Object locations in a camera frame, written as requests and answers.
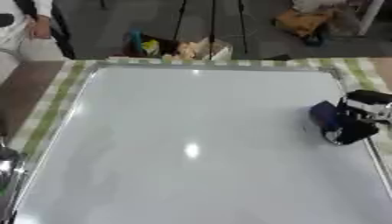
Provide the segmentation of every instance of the person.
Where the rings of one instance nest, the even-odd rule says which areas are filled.
[[[0,0],[0,15],[13,16],[11,24],[0,27],[0,83],[21,61],[65,59],[51,35],[53,0],[32,0],[36,18],[25,15],[16,1],[22,2]]]

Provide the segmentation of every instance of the blue object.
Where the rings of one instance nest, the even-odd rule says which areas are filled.
[[[310,117],[323,131],[335,131],[340,127],[338,110],[329,101],[311,107]]]

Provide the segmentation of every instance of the tripod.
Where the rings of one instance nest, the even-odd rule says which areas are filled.
[[[178,17],[176,30],[174,32],[173,40],[177,40],[177,37],[179,35],[179,27],[181,26],[182,19],[184,17],[185,12],[186,12],[186,5],[187,5],[187,3],[188,3],[188,0],[183,0],[181,8],[179,9],[179,17]],[[238,11],[240,12],[243,48],[244,48],[244,52],[248,53],[248,42],[247,42],[247,37],[246,37],[245,22],[244,22],[244,19],[243,19],[244,9],[245,9],[245,6],[244,6],[242,0],[238,0]],[[214,45],[214,42],[215,42],[215,24],[216,24],[215,23],[215,18],[216,18],[216,0],[213,0],[212,19],[211,19],[211,31],[210,31],[210,35],[209,35],[210,60],[213,58],[213,45]]]

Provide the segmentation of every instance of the clutter on floor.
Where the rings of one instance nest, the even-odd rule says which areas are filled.
[[[165,60],[209,60],[208,38],[200,42],[185,42],[156,38],[140,31],[130,31],[124,38],[122,53],[131,58],[162,58]],[[216,39],[212,60],[231,60],[233,47]]]
[[[293,0],[292,8],[274,25],[300,37],[307,46],[321,46],[326,36],[352,38],[361,34],[369,0]]]

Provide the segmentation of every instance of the whiteboard frame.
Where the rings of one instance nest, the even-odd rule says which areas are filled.
[[[69,110],[67,111],[66,115],[64,116],[63,120],[59,128],[56,130],[55,134],[53,135],[45,153],[41,156],[39,161],[36,164],[36,167],[31,171],[30,177],[27,178],[25,185],[20,192],[19,196],[17,197],[17,203],[14,206],[13,211],[17,211],[19,206],[21,205],[22,201],[25,198],[25,195],[29,192],[30,188],[32,187],[36,177],[39,174],[41,168],[43,168],[43,163],[47,160],[48,154],[50,154],[50,150],[52,148],[53,143],[55,142],[57,136],[62,131],[63,127],[67,125],[67,122],[73,116],[74,106],[78,103],[79,99],[81,98],[85,88],[87,87],[88,83],[94,78],[95,74],[104,68],[109,67],[141,67],[141,68],[169,68],[169,69],[191,69],[191,70],[231,70],[231,71],[275,71],[275,72],[321,72],[325,74],[331,75],[335,80],[338,88],[340,89],[341,95],[343,96],[347,91],[345,90],[344,86],[341,84],[342,82],[342,75],[339,69],[335,67],[319,67],[319,68],[312,68],[307,66],[239,66],[239,65],[213,65],[213,64],[205,64],[205,65],[173,65],[173,64],[131,64],[128,62],[111,62],[111,61],[98,61],[94,63],[92,66],[88,67],[84,72],[83,75],[87,76],[83,86],[81,87],[79,93],[77,94],[75,100],[71,104]],[[376,147],[374,141],[371,137],[363,140],[363,143],[366,145],[367,152],[369,153],[370,157],[373,160],[374,168],[377,170],[379,174],[380,181],[384,186],[384,189],[388,195],[389,200],[392,202],[392,173],[389,171],[389,168],[385,165],[385,162],[382,159],[381,153],[379,149]]]

